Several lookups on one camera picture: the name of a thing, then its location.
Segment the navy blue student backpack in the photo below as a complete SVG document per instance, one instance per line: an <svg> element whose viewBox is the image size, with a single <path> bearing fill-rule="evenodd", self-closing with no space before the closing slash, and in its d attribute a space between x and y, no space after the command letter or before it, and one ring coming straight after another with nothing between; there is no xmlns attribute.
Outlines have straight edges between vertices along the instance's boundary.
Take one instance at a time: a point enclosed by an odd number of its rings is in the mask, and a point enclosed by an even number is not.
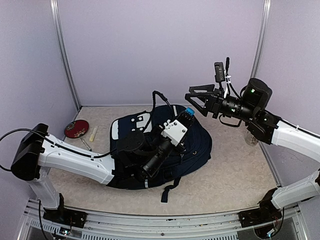
<svg viewBox="0 0 320 240"><path fill-rule="evenodd" d="M169 191L183 176L203 167L211 158L212 137L194 119L185 139L178 146L161 140L162 125L174 120L186 108L161 105L114 120L110 128L110 153L114 159L113 178L108 187L142 190L166 185L161 202L167 203Z"/></svg>

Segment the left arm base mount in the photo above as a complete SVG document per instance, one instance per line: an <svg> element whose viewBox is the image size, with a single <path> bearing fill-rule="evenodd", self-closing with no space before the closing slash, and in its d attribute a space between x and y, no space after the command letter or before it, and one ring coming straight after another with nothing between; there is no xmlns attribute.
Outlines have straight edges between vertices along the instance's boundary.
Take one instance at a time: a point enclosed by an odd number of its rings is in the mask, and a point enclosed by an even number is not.
<svg viewBox="0 0 320 240"><path fill-rule="evenodd" d="M43 208L43 218L54 223L83 229L87 219L87 213L84 211L65 208L64 197L59 193L59 202L57 209Z"/></svg>

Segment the clear ballpoint pen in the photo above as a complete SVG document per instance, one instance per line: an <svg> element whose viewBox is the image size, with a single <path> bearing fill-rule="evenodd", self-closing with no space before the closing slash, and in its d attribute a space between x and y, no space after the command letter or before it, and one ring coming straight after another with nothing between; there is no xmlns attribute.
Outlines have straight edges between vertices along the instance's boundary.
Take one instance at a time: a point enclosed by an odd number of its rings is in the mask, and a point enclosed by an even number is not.
<svg viewBox="0 0 320 240"><path fill-rule="evenodd" d="M82 141L82 143L85 145L85 147L91 152L92 148L89 146L89 144L84 140L84 139L80 139Z"/></svg>

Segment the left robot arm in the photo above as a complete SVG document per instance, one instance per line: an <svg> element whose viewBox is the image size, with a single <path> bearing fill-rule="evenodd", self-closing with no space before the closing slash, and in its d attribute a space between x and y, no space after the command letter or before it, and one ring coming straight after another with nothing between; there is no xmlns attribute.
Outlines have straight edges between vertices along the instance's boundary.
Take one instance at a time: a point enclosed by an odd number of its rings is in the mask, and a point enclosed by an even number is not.
<svg viewBox="0 0 320 240"><path fill-rule="evenodd" d="M70 218L64 199L49 180L46 168L59 169L116 189L146 187L178 144L172 125L153 128L150 133L131 131L110 152L101 154L72 146L48 133L39 123L21 140L10 171L29 184L45 210L63 223Z"/></svg>

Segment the yellow highlighter marker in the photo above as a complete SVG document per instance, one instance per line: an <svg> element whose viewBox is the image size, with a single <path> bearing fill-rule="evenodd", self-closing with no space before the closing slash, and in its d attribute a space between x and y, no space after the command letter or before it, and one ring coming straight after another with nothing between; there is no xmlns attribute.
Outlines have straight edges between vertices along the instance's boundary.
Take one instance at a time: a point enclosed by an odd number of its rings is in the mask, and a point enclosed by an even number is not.
<svg viewBox="0 0 320 240"><path fill-rule="evenodd" d="M89 141L90 142L93 142L95 140L95 137L96 137L96 134L97 134L97 131L98 131L98 126L94 127L94 129L92 130L91 134L90 134L90 137L89 137Z"/></svg>

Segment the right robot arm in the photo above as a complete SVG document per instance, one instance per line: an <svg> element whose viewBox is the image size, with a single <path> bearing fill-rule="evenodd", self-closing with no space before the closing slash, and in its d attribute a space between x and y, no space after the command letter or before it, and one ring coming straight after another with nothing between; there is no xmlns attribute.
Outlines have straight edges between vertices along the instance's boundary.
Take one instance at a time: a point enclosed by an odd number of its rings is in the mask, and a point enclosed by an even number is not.
<svg viewBox="0 0 320 240"><path fill-rule="evenodd" d="M320 160L320 136L284 120L266 110L272 90L262 80L251 78L240 98L224 96L221 87L211 85L191 86L185 99L203 116L212 113L214 119L220 116L235 118L245 123L247 130L260 142L293 150L315 161ZM260 201L256 218L266 222L276 209L308 200L320 194L320 172L290 185L269 190Z"/></svg>

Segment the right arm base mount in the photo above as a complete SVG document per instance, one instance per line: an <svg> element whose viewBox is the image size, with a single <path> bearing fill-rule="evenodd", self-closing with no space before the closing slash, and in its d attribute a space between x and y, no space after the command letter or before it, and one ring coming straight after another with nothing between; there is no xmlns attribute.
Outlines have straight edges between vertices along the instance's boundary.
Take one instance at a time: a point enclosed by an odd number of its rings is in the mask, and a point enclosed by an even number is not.
<svg viewBox="0 0 320 240"><path fill-rule="evenodd" d="M238 213L242 228L268 223L283 217L282 210L276 208L271 200L277 188L269 190L258 203L258 208L244 210Z"/></svg>

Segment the black blue marker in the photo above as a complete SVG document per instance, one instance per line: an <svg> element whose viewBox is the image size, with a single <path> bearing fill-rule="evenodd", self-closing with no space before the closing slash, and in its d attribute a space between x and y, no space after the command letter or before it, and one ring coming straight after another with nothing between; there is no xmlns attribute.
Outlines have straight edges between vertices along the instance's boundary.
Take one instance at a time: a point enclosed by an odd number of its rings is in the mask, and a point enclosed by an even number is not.
<svg viewBox="0 0 320 240"><path fill-rule="evenodd" d="M193 116L195 114L195 111L190 107L186 108L185 112L190 116Z"/></svg>

